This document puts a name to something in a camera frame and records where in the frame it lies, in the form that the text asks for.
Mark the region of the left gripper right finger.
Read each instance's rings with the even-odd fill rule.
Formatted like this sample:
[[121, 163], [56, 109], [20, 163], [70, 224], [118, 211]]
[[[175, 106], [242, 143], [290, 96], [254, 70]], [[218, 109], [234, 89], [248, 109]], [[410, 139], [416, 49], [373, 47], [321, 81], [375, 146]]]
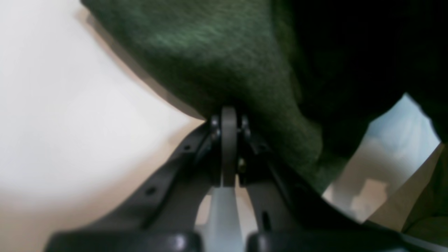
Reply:
[[258, 230], [247, 252], [406, 252], [395, 232], [360, 224], [326, 202], [286, 165], [254, 129], [239, 120], [238, 150]]

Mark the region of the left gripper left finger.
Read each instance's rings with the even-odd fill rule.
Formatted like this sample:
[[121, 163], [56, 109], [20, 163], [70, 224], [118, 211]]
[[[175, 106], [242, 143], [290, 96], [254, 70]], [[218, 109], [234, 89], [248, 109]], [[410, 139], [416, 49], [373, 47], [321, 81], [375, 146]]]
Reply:
[[221, 185], [220, 119], [188, 134], [168, 161], [104, 217], [55, 233], [46, 252], [203, 252], [197, 212]]

